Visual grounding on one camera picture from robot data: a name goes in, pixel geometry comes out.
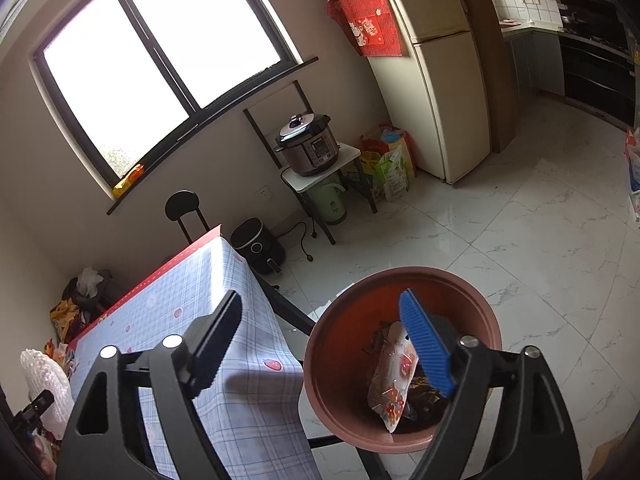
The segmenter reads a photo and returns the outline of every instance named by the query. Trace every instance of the black air fryer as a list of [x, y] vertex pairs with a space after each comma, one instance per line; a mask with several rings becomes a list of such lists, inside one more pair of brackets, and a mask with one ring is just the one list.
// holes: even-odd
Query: black air fryer
[[286, 256], [284, 247], [259, 218], [242, 222], [231, 234], [231, 245], [256, 272], [281, 271], [280, 264]]

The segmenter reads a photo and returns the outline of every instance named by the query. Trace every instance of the window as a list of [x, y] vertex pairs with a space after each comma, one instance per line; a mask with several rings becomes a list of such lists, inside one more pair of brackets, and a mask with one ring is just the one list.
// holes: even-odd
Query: window
[[296, 64], [260, 0], [84, 0], [35, 60], [112, 187]]

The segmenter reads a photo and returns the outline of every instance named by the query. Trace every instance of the hand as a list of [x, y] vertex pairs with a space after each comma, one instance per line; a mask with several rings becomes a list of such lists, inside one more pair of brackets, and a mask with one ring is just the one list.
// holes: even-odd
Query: hand
[[46, 476], [47, 480], [55, 480], [56, 478], [56, 465], [53, 460], [47, 455], [44, 451], [44, 446], [42, 445], [42, 441], [36, 437], [33, 440], [33, 445], [40, 457], [40, 469], [44, 476]]

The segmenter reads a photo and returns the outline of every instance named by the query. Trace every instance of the black bag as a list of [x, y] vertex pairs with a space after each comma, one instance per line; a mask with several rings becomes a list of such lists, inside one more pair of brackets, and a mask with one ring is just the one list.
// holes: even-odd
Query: black bag
[[23, 432], [15, 435], [11, 430], [14, 415], [6, 403], [0, 386], [0, 470], [2, 478], [12, 480], [46, 480], [38, 466], [38, 454], [30, 436]]

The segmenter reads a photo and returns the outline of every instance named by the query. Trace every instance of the screw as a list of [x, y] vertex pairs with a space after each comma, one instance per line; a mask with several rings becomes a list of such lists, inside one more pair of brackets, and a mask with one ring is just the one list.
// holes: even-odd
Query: screw
[[542, 352], [537, 346], [525, 346], [524, 348], [524, 355], [531, 357], [532, 359], [540, 357], [541, 354]]
[[118, 349], [115, 346], [105, 346], [100, 350], [100, 357], [103, 359], [109, 359], [118, 353]]
[[478, 346], [478, 338], [472, 335], [463, 335], [460, 338], [460, 344], [462, 346], [466, 346], [467, 348], [475, 348]]
[[180, 343], [182, 343], [182, 337], [177, 334], [168, 335], [162, 339], [162, 345], [166, 348], [175, 348], [180, 346]]

